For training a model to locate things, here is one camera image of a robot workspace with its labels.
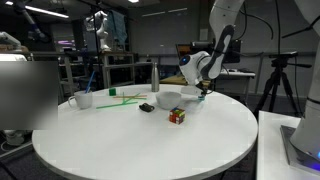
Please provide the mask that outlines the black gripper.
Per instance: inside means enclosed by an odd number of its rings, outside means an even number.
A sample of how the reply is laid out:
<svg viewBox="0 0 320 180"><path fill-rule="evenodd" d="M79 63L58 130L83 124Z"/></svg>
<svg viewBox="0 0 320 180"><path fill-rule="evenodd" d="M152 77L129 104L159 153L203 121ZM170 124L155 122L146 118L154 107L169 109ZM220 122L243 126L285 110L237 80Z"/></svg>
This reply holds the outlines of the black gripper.
<svg viewBox="0 0 320 180"><path fill-rule="evenodd" d="M208 88L202 83L196 85L187 85L181 88L182 94L205 97L208 94Z"/></svg>

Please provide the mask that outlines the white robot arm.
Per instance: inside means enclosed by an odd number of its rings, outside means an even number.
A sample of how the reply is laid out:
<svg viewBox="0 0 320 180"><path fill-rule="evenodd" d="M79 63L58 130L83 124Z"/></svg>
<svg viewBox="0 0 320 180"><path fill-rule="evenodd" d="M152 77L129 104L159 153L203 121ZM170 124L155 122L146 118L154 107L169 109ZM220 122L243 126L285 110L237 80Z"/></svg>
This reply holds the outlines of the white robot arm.
<svg viewBox="0 0 320 180"><path fill-rule="evenodd" d="M216 79L222 70L228 47L235 32L235 21L245 0L215 0L209 14L209 25L214 33L211 53L204 50L186 54L179 60L179 68L187 84L183 94L205 97L208 88L204 80Z"/></svg>

